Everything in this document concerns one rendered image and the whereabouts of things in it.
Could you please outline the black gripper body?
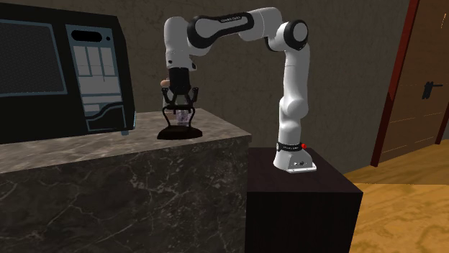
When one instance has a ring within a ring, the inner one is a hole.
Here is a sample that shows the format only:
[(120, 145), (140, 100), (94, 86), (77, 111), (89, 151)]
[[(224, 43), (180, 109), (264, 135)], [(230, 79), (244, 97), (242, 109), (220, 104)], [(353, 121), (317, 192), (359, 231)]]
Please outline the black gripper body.
[(191, 90), (188, 68), (170, 68), (168, 73), (173, 95), (186, 95)]

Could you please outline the black plate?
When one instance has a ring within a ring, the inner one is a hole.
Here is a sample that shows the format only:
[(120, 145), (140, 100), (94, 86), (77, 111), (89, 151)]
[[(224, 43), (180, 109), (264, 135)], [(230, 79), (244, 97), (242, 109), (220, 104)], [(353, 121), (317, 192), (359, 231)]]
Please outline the black plate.
[(195, 139), (202, 136), (202, 131), (192, 126), (167, 126), (158, 133), (157, 139), (180, 140)]

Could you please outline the black microwave oven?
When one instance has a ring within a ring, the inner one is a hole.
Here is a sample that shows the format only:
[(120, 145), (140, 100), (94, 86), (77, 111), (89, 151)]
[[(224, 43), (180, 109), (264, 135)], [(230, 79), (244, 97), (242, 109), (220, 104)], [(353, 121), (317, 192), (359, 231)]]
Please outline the black microwave oven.
[(135, 119), (117, 17), (0, 3), (0, 144), (127, 134)]

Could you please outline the dark robot stand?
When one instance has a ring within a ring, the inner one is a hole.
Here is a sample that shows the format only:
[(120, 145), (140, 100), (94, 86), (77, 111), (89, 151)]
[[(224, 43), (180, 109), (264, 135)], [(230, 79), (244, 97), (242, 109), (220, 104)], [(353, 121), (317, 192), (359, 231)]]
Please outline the dark robot stand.
[(291, 174), (273, 148), (249, 150), (245, 253), (349, 253), (363, 193), (307, 152), (317, 170)]

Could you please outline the brown wooden door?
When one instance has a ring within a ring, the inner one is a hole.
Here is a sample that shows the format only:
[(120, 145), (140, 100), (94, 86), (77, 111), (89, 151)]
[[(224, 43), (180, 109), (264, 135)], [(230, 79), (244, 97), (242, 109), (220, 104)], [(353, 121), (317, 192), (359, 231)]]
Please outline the brown wooden door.
[(439, 144), (449, 120), (449, 0), (409, 0), (371, 165)]

